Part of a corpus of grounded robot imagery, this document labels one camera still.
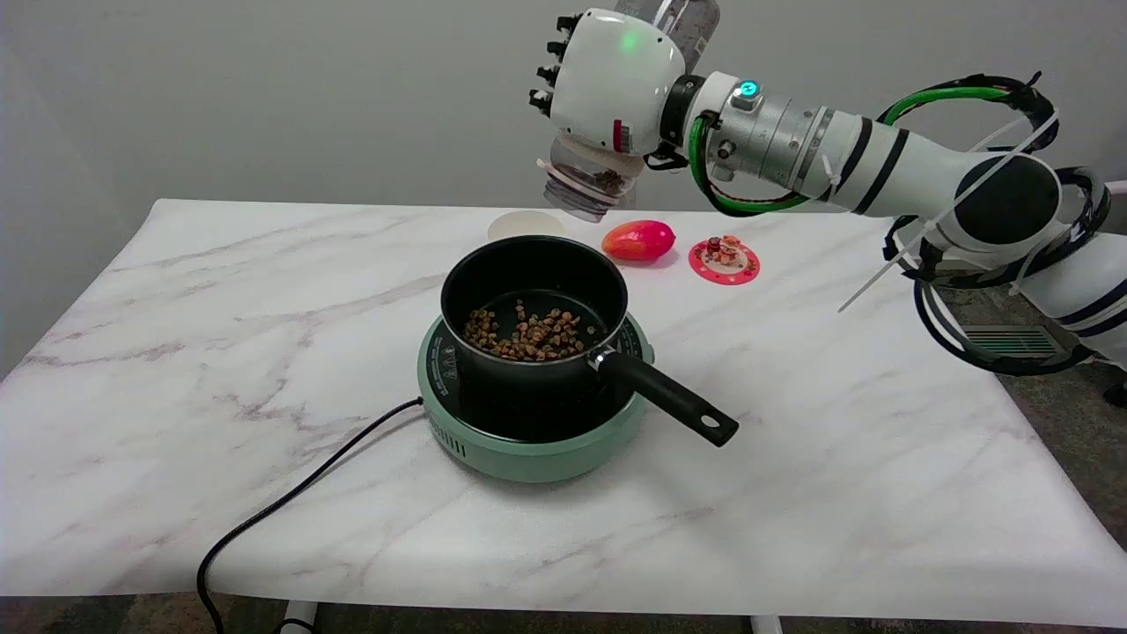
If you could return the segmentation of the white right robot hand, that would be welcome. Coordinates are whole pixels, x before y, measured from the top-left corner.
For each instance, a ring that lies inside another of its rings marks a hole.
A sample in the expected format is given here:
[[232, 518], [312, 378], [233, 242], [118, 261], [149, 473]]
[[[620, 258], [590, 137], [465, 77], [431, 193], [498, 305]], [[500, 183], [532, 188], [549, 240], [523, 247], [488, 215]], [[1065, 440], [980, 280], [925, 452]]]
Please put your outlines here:
[[616, 11], [564, 15], [556, 30], [564, 39], [547, 44], [556, 61], [538, 68], [545, 87], [529, 92], [530, 105], [596, 173], [637, 178], [660, 146], [665, 102], [687, 61], [668, 33]]

